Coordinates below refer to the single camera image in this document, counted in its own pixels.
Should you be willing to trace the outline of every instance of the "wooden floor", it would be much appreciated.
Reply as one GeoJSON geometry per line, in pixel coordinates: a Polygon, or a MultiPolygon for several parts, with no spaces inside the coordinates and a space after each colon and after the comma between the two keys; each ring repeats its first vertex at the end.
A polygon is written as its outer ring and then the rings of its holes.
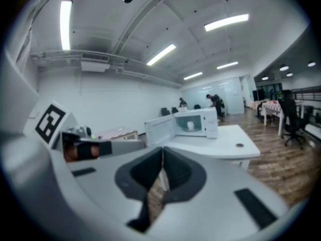
{"type": "MultiPolygon", "coordinates": [[[[321,169],[321,145],[307,138],[303,150],[294,141],[288,147],[278,133],[278,119],[267,126],[255,117],[255,111],[246,109],[245,114],[228,115],[220,125],[239,125],[252,139],[261,156],[252,159],[248,173],[274,189],[289,206],[305,200],[311,194],[321,169]]],[[[159,180],[148,194],[151,220],[162,211],[164,193],[159,180]]]]}

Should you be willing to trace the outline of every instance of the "white cup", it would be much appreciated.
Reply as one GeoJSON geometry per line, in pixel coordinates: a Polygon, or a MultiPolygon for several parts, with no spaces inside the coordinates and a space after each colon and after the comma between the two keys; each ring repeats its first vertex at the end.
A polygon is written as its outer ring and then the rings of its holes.
{"type": "Polygon", "coordinates": [[[187,122],[187,128],[192,131],[194,129],[194,122],[187,122]]]}

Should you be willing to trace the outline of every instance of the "open microwave door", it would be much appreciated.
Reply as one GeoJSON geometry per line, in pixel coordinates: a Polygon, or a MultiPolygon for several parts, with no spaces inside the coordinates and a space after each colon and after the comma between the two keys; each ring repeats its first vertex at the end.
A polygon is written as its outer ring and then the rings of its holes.
{"type": "Polygon", "coordinates": [[[174,120],[173,114],[170,114],[145,122],[147,146],[164,146],[172,140],[176,135],[174,120]]]}

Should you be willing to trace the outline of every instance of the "table leg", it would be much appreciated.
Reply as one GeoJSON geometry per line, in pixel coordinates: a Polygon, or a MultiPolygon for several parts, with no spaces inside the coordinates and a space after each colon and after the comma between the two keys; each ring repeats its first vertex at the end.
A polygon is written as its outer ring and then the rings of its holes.
{"type": "Polygon", "coordinates": [[[304,106],[303,103],[301,104],[301,118],[304,117],[304,106]]]}
{"type": "Polygon", "coordinates": [[[263,107],[263,115],[264,115],[264,126],[266,126],[266,108],[263,107]]]}
{"type": "Polygon", "coordinates": [[[243,160],[242,163],[241,163],[241,168],[246,170],[249,168],[249,165],[250,165],[250,160],[243,160]]]}
{"type": "Polygon", "coordinates": [[[281,112],[280,112],[279,132],[278,132],[278,135],[279,135],[279,136],[282,135],[283,119],[284,119],[284,114],[283,114],[283,112],[281,111],[281,112]]]}

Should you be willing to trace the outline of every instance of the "red checkered tablecloth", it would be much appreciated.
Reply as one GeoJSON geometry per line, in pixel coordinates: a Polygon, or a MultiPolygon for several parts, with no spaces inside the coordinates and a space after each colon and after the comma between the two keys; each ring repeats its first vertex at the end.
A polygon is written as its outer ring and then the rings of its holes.
{"type": "Polygon", "coordinates": [[[281,106],[278,101],[267,101],[262,104],[262,107],[265,107],[266,109],[281,112],[281,106]]]}
{"type": "Polygon", "coordinates": [[[105,140],[110,140],[110,139],[116,139],[131,133],[136,132],[136,130],[132,129],[132,128],[128,128],[128,127],[119,127],[116,129],[112,129],[112,130],[107,130],[104,132],[100,132],[95,134],[96,137],[101,137],[101,139],[105,139],[105,140]]]}

